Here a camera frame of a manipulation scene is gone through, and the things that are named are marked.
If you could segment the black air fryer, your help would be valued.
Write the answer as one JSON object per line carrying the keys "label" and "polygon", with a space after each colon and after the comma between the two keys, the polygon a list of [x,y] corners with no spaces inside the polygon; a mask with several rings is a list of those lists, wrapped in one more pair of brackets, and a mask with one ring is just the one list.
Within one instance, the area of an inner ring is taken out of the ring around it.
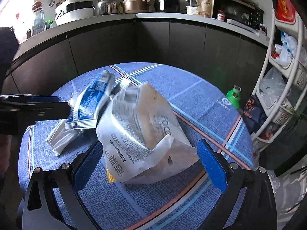
{"label": "black air fryer", "polygon": [[155,12],[180,12],[180,0],[154,0]]}

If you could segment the glass jar red lid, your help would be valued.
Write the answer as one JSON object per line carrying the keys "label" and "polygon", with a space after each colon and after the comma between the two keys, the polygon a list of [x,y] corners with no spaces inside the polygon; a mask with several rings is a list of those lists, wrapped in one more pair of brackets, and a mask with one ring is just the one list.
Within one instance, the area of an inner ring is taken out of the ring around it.
{"label": "glass jar red lid", "polygon": [[46,30],[43,3],[41,1],[35,2],[32,6],[32,12],[33,23],[31,28],[31,34],[32,36],[34,36]]}

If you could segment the white printed plastic bag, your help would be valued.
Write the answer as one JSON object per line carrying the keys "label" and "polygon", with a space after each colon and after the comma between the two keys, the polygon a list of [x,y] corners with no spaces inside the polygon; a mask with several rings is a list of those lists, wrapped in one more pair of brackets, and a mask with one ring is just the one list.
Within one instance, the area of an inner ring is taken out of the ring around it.
{"label": "white printed plastic bag", "polygon": [[96,128],[106,168],[117,182],[150,184],[199,159],[168,101],[150,84],[122,88]]}

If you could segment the yellow snack wrapper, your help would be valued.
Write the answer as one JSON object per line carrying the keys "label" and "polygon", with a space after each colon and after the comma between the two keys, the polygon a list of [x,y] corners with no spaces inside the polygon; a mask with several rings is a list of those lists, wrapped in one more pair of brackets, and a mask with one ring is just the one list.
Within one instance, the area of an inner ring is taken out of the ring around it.
{"label": "yellow snack wrapper", "polygon": [[108,169],[106,169],[106,176],[109,183],[116,182],[116,179],[111,175]]}

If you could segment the white black multicooker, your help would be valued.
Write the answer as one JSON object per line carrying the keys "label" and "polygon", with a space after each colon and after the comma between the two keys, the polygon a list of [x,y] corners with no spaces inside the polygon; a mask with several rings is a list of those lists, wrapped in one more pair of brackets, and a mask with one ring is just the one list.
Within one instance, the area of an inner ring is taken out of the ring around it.
{"label": "white black multicooker", "polygon": [[66,0],[55,9],[55,23],[68,22],[93,17],[95,9],[92,0]]}

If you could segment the red gift bag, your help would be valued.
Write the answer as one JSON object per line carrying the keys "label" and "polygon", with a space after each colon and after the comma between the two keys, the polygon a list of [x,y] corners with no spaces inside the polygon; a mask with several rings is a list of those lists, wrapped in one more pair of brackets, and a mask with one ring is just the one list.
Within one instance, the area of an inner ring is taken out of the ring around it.
{"label": "red gift bag", "polygon": [[296,10],[290,0],[277,0],[277,8],[275,9],[275,16],[277,20],[286,23],[295,23]]}

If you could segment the bronze rice cooker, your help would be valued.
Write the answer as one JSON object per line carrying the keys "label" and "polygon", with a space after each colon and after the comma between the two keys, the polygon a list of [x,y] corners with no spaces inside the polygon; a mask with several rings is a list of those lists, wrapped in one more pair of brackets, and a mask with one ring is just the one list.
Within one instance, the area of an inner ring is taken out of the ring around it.
{"label": "bronze rice cooker", "polygon": [[149,12],[150,5],[147,1],[143,0],[124,0],[122,2],[123,12],[125,14],[138,14]]}

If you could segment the small red lid jar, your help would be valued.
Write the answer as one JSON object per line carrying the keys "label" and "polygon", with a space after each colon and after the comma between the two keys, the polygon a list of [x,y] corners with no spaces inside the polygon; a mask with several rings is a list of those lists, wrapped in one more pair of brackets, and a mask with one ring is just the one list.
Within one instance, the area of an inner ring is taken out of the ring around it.
{"label": "small red lid jar", "polygon": [[218,10],[218,13],[217,13],[217,20],[219,20],[219,21],[225,21],[225,14],[224,14],[223,10]]}

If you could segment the green thermos bottle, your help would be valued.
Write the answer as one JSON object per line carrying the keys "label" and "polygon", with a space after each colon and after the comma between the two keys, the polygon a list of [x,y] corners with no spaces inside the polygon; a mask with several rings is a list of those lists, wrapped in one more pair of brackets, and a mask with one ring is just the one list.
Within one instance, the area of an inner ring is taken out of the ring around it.
{"label": "green thermos bottle", "polygon": [[226,97],[231,102],[231,104],[236,108],[236,110],[239,110],[241,88],[238,85],[234,85],[233,88],[227,92]]}

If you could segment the black toaster oven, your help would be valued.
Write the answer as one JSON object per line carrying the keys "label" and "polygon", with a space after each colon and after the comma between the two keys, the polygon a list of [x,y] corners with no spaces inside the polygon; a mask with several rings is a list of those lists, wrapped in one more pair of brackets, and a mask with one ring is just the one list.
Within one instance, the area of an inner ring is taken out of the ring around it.
{"label": "black toaster oven", "polygon": [[214,0],[212,17],[218,19],[220,13],[224,15],[224,21],[233,19],[255,30],[263,24],[264,11],[254,3],[241,0]]}

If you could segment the white plastic wrapper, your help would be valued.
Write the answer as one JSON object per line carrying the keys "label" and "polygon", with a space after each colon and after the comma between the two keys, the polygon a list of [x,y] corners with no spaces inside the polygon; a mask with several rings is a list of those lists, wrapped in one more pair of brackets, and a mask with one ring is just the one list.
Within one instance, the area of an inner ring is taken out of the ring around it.
{"label": "white plastic wrapper", "polygon": [[67,145],[82,132],[80,129],[66,129],[66,121],[62,119],[45,140],[56,156],[60,156]]}

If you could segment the white tiered storage rack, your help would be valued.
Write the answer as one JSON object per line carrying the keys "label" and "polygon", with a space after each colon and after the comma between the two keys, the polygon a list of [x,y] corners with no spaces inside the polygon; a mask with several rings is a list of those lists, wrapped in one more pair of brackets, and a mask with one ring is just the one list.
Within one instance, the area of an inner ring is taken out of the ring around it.
{"label": "white tiered storage rack", "polygon": [[[297,110],[306,96],[306,67],[299,60],[301,56],[300,50],[306,49],[306,26],[297,12],[295,12],[294,21],[286,22],[276,18],[274,9],[272,10],[271,26],[264,64],[252,92],[258,98],[267,116],[260,129],[251,134],[252,144],[260,152],[274,142],[294,115],[298,116]],[[279,65],[273,57],[272,50],[277,29],[298,40],[297,52],[285,67]],[[285,81],[281,96],[272,103],[264,101],[263,81],[268,77],[265,71],[269,64],[272,65],[272,70],[281,75],[281,78]],[[301,90],[300,96],[294,105],[287,98],[292,86]]]}

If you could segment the navy blue shopping bag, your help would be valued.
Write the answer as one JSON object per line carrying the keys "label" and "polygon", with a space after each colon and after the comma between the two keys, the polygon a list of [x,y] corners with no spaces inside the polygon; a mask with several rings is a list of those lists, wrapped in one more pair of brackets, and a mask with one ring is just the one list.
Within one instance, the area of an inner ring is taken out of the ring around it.
{"label": "navy blue shopping bag", "polygon": [[256,133],[266,121],[267,116],[256,96],[251,96],[247,100],[243,107],[242,117],[250,134]]}

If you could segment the blue white snack bag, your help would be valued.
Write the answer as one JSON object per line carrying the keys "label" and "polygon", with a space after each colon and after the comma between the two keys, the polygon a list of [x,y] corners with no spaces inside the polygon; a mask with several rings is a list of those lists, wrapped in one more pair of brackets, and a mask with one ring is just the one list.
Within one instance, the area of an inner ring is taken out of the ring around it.
{"label": "blue white snack bag", "polygon": [[107,103],[114,83],[115,76],[109,71],[99,73],[77,97],[66,120],[66,130],[95,129],[99,112]]}

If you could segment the steel kettle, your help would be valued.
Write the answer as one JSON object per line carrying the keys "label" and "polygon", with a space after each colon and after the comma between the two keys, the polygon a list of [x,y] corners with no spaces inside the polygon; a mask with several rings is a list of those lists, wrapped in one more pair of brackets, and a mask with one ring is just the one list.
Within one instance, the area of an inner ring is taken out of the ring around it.
{"label": "steel kettle", "polygon": [[111,15],[119,12],[116,0],[97,0],[97,9],[99,15]]}

